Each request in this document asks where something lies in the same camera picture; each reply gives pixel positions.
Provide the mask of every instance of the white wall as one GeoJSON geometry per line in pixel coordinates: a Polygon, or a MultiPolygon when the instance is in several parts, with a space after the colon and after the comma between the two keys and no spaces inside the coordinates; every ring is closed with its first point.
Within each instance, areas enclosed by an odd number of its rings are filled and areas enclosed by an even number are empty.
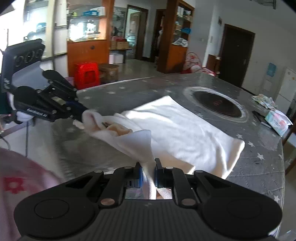
{"type": "Polygon", "coordinates": [[[188,3],[192,7],[195,7],[196,1],[198,1],[198,0],[184,0],[184,2],[188,3]]]}
{"type": "Polygon", "coordinates": [[[285,3],[277,1],[277,10],[273,10],[253,1],[221,0],[220,8],[223,25],[230,24],[256,34],[243,88],[258,94],[269,62],[277,66],[274,76],[277,82],[284,67],[296,70],[296,13],[285,3]]]}
{"type": "Polygon", "coordinates": [[[205,57],[203,59],[203,66],[206,66],[209,54],[217,55],[219,51],[218,42],[219,42],[221,33],[223,33],[221,32],[222,26],[218,24],[219,17],[220,17],[220,6],[215,4],[213,8],[212,21],[211,21],[210,32],[209,32],[209,37],[207,41],[207,48],[205,50],[205,57]]]}
{"type": "Polygon", "coordinates": [[[146,34],[143,47],[143,57],[150,57],[156,10],[166,9],[166,4],[167,0],[115,0],[114,6],[116,7],[127,8],[127,5],[133,5],[148,9],[146,34]]]}
{"type": "Polygon", "coordinates": [[[213,18],[215,0],[197,0],[187,52],[194,52],[204,60],[213,18]]]}

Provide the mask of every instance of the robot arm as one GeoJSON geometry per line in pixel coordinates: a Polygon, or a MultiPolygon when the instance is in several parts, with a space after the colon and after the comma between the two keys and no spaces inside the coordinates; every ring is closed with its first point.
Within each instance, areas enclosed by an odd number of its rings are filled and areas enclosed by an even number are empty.
{"type": "Polygon", "coordinates": [[[155,159],[155,183],[173,199],[125,199],[142,171],[94,171],[22,200],[14,218],[22,238],[36,240],[275,240],[281,208],[264,195],[204,171],[185,175],[155,159]]]}
{"type": "Polygon", "coordinates": [[[81,121],[87,108],[78,102],[77,90],[58,72],[40,69],[44,48],[41,39],[9,46],[3,54],[1,91],[13,95],[15,111],[52,122],[81,121]]]}

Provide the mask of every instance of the blue poster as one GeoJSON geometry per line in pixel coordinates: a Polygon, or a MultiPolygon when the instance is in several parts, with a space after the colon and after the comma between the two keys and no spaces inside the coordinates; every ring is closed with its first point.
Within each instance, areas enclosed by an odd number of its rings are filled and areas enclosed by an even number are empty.
{"type": "Polygon", "coordinates": [[[276,65],[269,63],[266,74],[273,77],[275,73],[276,73],[276,65]]]}

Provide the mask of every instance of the red plastic stool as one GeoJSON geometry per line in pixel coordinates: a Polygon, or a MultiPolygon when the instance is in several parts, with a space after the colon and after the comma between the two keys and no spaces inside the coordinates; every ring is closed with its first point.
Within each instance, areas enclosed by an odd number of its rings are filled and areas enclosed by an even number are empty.
{"type": "Polygon", "coordinates": [[[97,63],[76,64],[75,87],[78,90],[100,85],[97,63]]]}

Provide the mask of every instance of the white cloth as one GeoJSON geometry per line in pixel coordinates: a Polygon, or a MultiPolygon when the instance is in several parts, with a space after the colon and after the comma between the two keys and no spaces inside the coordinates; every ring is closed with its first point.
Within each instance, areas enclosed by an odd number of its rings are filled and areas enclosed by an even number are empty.
{"type": "MultiPolygon", "coordinates": [[[[141,164],[143,194],[148,199],[156,198],[154,158],[163,167],[177,167],[187,174],[204,170],[225,179],[244,149],[244,141],[228,136],[169,96],[114,116],[86,110],[82,120],[89,135],[141,164]]],[[[171,197],[166,188],[159,193],[171,197]]]]}
{"type": "Polygon", "coordinates": [[[235,139],[165,96],[130,111],[132,122],[151,130],[153,139],[177,159],[225,179],[244,149],[235,139]]]}
{"type": "Polygon", "coordinates": [[[144,197],[147,199],[156,199],[154,157],[159,157],[164,167],[177,167],[182,169],[184,173],[191,174],[195,169],[194,166],[174,158],[163,150],[158,143],[151,139],[150,130],[142,130],[120,114],[101,116],[94,110],[86,110],[82,114],[82,120],[84,129],[90,136],[107,142],[141,164],[143,169],[142,189],[144,197]],[[102,124],[103,122],[110,124],[110,126],[106,128],[102,124]]]}

